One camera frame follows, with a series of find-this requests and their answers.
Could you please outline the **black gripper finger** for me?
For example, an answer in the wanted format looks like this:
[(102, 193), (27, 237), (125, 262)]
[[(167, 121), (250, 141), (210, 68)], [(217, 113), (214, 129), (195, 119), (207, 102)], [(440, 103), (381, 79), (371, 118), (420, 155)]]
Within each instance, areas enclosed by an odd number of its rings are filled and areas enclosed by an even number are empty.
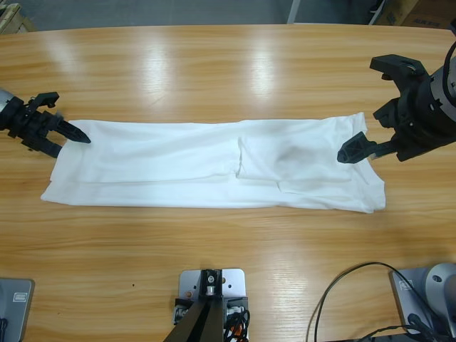
[(52, 158), (57, 158), (62, 147), (59, 144), (51, 142), (47, 138), (37, 138), (34, 143), (34, 150), (42, 152)]
[(356, 164), (372, 155), (378, 144), (367, 139), (359, 132), (342, 144), (337, 154), (337, 160), (344, 164)]
[(383, 128), (396, 130), (396, 116), (398, 111), (398, 99), (389, 100), (385, 105), (373, 113), (373, 117)]
[(65, 120), (60, 120), (58, 122), (56, 131), (71, 141), (86, 144), (91, 143), (90, 138), (80, 128), (77, 128)]

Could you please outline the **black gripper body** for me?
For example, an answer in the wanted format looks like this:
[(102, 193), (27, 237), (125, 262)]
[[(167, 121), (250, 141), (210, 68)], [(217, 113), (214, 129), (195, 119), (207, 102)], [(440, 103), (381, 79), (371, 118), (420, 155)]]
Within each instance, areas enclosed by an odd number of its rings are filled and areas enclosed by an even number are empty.
[(36, 102), (30, 99), (28, 103), (21, 99), (9, 99), (1, 109), (1, 130), (8, 130), (12, 138), (20, 137), (22, 143), (27, 146), (35, 141), (38, 146), (47, 141), (49, 131), (55, 131), (63, 135), (63, 116), (51, 114), (47, 111), (38, 112), (37, 107), (43, 105), (53, 108), (56, 99)]
[(403, 162), (455, 141), (455, 78), (442, 67), (429, 74), (422, 67), (393, 67), (382, 74), (400, 92), (396, 130), (372, 157), (392, 153)]

